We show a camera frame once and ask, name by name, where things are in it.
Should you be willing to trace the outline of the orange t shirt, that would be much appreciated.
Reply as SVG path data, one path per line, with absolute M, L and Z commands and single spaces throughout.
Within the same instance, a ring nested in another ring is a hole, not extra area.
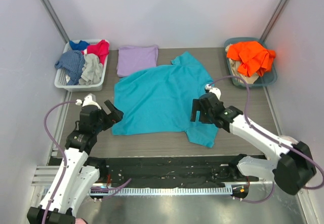
M 262 77 L 271 72 L 276 57 L 274 50 L 266 49 L 257 41 L 229 44 L 225 51 L 234 71 L 246 78 Z

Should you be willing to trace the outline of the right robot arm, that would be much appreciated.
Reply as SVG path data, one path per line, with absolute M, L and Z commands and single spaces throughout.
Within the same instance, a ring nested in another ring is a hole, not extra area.
M 191 121 L 213 124 L 258 148 L 265 160 L 243 156 L 229 167 L 235 181 L 255 176 L 273 181 L 285 193 L 295 195 L 316 175 L 310 148 L 302 141 L 293 143 L 276 136 L 251 121 L 234 106 L 225 107 L 214 92 L 192 101 Z

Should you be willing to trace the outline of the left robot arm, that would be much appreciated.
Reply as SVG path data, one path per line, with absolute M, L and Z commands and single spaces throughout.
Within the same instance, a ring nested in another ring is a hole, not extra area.
M 90 157 L 90 152 L 98 134 L 120 122 L 124 114 L 110 100 L 104 102 L 110 111 L 106 113 L 93 94 L 74 103 L 81 106 L 79 120 L 66 138 L 63 159 L 48 192 L 27 213 L 29 223 L 75 223 L 77 211 L 92 185 L 107 179 L 105 160 Z

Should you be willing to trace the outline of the teal t shirt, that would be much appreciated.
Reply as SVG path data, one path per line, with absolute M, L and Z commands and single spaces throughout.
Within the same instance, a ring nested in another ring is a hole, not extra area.
M 192 101 L 212 82 L 205 67 L 189 52 L 170 65 L 160 65 L 120 79 L 114 86 L 114 105 L 124 113 L 113 135 L 185 132 L 188 141 L 212 148 L 218 128 L 192 122 Z

